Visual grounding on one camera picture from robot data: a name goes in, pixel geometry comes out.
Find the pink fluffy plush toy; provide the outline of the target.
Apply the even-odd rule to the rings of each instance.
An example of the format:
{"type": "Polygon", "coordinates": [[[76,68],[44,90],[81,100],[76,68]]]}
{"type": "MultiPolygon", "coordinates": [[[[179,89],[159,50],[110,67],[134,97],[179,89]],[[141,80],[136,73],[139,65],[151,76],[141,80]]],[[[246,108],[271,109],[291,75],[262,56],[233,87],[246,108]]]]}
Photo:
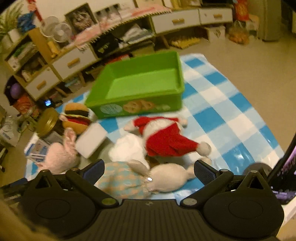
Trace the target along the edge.
{"type": "Polygon", "coordinates": [[[49,170],[52,174],[60,174],[80,164],[76,150],[76,133],[72,128],[64,131],[63,143],[53,143],[49,146],[43,162],[36,163],[38,171],[49,170]]]}

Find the cream bunny plush doll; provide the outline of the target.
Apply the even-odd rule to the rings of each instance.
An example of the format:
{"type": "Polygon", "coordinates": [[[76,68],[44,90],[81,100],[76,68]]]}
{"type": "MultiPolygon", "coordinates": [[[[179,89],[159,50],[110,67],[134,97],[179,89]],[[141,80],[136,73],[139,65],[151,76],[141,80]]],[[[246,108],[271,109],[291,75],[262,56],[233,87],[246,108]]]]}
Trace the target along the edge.
{"type": "Polygon", "coordinates": [[[194,164],[188,168],[176,163],[158,164],[148,169],[138,160],[112,162],[94,186],[119,199],[147,199],[153,194],[174,192],[194,179],[194,164]]]}

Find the white soft cloth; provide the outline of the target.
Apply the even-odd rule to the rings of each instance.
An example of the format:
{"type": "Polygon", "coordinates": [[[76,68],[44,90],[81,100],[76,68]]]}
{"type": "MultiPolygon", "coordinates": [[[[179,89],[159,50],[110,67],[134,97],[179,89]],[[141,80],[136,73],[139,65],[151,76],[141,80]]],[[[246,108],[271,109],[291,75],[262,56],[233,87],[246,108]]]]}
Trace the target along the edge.
{"type": "Polygon", "coordinates": [[[132,133],[119,138],[108,152],[112,162],[137,160],[149,166],[145,159],[145,154],[142,138],[132,133]]]}

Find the red santa plush toy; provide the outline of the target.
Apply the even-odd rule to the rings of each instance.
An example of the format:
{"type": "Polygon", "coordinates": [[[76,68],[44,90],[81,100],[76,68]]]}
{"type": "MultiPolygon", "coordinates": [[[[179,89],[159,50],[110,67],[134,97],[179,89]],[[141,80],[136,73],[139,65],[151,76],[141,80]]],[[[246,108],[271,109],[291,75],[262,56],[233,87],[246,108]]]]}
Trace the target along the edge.
{"type": "Polygon", "coordinates": [[[195,142],[182,134],[188,125],[185,118],[141,116],[124,127],[127,132],[138,131],[142,136],[145,151],[150,157],[181,157],[196,152],[207,157],[211,147],[206,142],[195,142]]]}

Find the white foam sponge block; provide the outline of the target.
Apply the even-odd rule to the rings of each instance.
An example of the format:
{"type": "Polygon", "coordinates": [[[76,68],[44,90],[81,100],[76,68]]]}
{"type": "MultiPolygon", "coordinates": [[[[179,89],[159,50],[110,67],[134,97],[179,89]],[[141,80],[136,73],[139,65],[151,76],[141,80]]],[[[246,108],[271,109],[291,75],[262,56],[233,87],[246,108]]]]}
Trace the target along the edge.
{"type": "Polygon", "coordinates": [[[77,138],[77,152],[84,158],[88,159],[104,142],[106,136],[107,131],[99,123],[92,123],[77,138]]]}

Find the small milk carton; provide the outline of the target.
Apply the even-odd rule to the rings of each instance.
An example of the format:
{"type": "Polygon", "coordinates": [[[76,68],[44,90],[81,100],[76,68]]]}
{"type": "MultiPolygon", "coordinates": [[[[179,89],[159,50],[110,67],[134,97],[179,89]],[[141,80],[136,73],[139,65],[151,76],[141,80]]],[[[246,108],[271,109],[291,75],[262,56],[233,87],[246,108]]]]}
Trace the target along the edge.
{"type": "Polygon", "coordinates": [[[31,161],[38,163],[44,162],[47,155],[49,144],[42,139],[38,139],[34,144],[30,144],[25,156],[31,161]]]}

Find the glass jar gold lid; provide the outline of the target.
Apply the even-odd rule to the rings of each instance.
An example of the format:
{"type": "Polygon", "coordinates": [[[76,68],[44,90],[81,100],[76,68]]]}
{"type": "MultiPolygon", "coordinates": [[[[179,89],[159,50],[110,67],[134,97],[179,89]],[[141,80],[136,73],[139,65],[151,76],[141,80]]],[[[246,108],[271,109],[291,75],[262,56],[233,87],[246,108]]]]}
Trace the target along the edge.
{"type": "Polygon", "coordinates": [[[49,144],[62,143],[64,128],[59,113],[54,108],[43,111],[37,122],[36,133],[49,144]]]}

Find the blue white checkered mat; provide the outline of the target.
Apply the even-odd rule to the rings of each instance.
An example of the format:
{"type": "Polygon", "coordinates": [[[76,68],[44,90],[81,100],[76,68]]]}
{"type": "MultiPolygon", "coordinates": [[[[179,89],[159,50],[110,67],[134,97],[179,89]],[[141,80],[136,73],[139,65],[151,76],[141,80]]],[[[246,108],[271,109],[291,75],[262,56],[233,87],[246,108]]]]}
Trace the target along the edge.
{"type": "MultiPolygon", "coordinates": [[[[283,157],[283,150],[250,102],[203,55],[186,55],[180,57],[180,61],[185,90],[179,110],[99,119],[86,106],[92,123],[99,123],[107,131],[106,138],[112,142],[112,147],[128,133],[142,138],[138,131],[127,132],[124,129],[127,123],[138,117],[185,118],[188,125],[182,134],[195,142],[210,145],[209,158],[214,167],[240,175],[255,162],[275,166],[283,157]]],[[[72,99],[72,102],[85,105],[89,92],[72,99]]],[[[103,157],[106,163],[112,163],[109,150],[103,157]]],[[[188,167],[199,157],[198,153],[192,152],[181,157],[154,158],[188,167]]]]}

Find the green plastic storage bin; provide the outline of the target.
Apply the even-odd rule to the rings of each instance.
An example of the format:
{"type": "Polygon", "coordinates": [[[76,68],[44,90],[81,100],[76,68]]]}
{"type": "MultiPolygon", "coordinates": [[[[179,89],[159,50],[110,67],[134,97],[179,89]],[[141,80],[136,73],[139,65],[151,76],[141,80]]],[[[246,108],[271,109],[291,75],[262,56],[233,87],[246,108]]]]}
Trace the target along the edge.
{"type": "Polygon", "coordinates": [[[99,119],[176,111],[184,90],[179,54],[157,52],[106,65],[85,105],[99,119]]]}

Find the wooden tv cabinet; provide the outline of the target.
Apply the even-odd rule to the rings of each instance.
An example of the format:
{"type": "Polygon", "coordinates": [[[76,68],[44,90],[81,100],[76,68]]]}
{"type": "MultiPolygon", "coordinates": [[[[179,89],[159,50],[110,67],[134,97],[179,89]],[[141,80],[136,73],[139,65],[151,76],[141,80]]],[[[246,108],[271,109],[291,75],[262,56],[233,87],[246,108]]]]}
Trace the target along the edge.
{"type": "MultiPolygon", "coordinates": [[[[34,17],[39,15],[34,1],[30,1],[30,10],[34,12],[34,17]]],[[[106,22],[126,15],[128,10],[114,4],[93,12],[93,15],[97,23],[106,22]]],[[[61,91],[61,82],[74,76],[82,77],[83,71],[95,63],[113,55],[134,51],[143,44],[151,44],[156,37],[164,38],[168,33],[189,27],[232,21],[233,12],[229,5],[171,9],[171,13],[148,16],[117,27],[86,44],[82,50],[70,46],[75,38],[73,31],[70,43],[57,43],[41,34],[40,24],[24,34],[20,31],[22,37],[5,51],[4,62],[26,95],[38,100],[52,89],[61,91]]]]}

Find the egg tray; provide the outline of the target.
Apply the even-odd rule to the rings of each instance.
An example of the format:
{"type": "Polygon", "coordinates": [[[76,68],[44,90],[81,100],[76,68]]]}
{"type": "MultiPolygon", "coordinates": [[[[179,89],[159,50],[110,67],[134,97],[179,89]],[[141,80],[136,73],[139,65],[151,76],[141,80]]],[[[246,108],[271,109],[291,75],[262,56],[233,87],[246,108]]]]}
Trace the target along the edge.
{"type": "Polygon", "coordinates": [[[201,39],[197,37],[174,37],[170,40],[170,46],[184,50],[198,44],[200,41],[201,39]]]}

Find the white cardboard box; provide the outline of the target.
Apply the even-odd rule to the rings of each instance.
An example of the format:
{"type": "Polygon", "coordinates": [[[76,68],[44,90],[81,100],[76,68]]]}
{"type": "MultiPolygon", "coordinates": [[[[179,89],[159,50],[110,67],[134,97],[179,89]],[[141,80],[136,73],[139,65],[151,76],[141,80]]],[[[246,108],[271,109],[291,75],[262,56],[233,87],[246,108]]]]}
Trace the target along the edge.
{"type": "Polygon", "coordinates": [[[225,40],[225,26],[217,26],[217,27],[203,27],[205,30],[205,39],[208,42],[216,42],[218,40],[225,40]]]}

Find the framed cat picture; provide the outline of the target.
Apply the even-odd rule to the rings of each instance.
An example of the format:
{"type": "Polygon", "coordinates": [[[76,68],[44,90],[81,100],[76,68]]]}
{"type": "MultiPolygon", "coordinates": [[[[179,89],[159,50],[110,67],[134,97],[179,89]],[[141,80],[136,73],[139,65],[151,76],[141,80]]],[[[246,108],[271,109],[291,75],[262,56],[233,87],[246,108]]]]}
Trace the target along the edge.
{"type": "Polygon", "coordinates": [[[85,3],[65,15],[65,19],[75,35],[97,23],[88,3],[85,3]]]}

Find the red gift box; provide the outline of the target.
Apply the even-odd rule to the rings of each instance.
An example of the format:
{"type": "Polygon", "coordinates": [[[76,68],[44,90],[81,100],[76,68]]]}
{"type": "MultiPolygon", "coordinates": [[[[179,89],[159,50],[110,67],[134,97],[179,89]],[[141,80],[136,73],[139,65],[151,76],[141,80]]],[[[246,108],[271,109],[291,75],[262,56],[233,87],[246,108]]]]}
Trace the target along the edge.
{"type": "Polygon", "coordinates": [[[235,19],[238,21],[248,21],[249,11],[248,11],[248,0],[235,0],[234,5],[234,15],[235,19]]]}

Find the grey refrigerator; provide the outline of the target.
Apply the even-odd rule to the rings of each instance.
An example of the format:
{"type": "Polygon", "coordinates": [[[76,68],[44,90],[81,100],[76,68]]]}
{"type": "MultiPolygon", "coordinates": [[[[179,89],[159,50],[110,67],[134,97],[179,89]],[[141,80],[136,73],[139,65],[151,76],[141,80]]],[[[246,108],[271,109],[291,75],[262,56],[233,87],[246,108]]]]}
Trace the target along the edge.
{"type": "Polygon", "coordinates": [[[257,37],[265,42],[276,42],[281,35],[281,1],[250,0],[248,10],[259,17],[257,37]]]}

